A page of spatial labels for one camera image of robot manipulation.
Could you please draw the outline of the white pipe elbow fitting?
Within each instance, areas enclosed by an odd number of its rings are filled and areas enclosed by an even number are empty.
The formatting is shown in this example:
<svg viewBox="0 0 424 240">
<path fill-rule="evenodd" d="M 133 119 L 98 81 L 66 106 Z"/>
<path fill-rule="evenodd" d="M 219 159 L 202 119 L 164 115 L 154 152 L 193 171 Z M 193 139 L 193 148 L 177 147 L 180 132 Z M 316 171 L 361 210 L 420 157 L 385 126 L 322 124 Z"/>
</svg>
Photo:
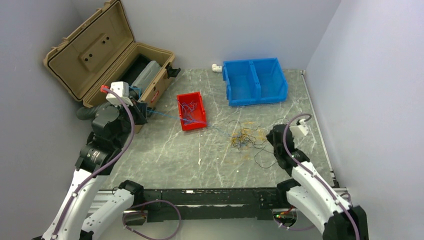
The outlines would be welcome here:
<svg viewBox="0 0 424 240">
<path fill-rule="evenodd" d="M 222 65 L 217 65 L 216 63 L 214 63 L 214 64 L 212 64 L 212 65 L 211 65 L 211 70 L 212 70 L 214 73 L 222 73 L 222 71 L 223 71 L 223 66 L 222 66 Z"/>
</svg>

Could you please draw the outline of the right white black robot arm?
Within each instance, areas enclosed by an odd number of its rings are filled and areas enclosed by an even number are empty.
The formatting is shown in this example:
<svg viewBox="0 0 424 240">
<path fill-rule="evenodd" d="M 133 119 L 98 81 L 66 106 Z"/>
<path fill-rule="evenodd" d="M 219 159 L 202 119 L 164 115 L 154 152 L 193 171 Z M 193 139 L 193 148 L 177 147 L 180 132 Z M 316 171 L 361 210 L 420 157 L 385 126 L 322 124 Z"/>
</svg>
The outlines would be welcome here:
<svg viewBox="0 0 424 240">
<path fill-rule="evenodd" d="M 307 155 L 297 149 L 287 124 L 275 125 L 266 136 L 273 155 L 290 179 L 277 184 L 275 200 L 300 210 L 324 240 L 367 240 L 368 221 L 360 205 L 352 205 L 320 176 Z"/>
</svg>

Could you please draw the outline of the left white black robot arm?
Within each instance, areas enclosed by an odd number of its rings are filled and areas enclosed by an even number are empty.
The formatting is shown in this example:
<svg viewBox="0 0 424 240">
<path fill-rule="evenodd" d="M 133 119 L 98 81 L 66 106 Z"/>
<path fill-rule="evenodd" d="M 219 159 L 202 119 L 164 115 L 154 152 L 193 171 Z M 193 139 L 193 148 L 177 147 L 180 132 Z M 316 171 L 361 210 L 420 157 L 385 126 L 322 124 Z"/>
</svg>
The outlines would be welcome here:
<svg viewBox="0 0 424 240">
<path fill-rule="evenodd" d="M 137 210 L 145 201 L 144 187 L 125 180 L 106 203 L 89 214 L 101 185 L 135 134 L 135 125 L 125 108 L 110 103 L 103 104 L 91 127 L 66 197 L 39 240 L 97 240 L 124 210 Z"/>
</svg>

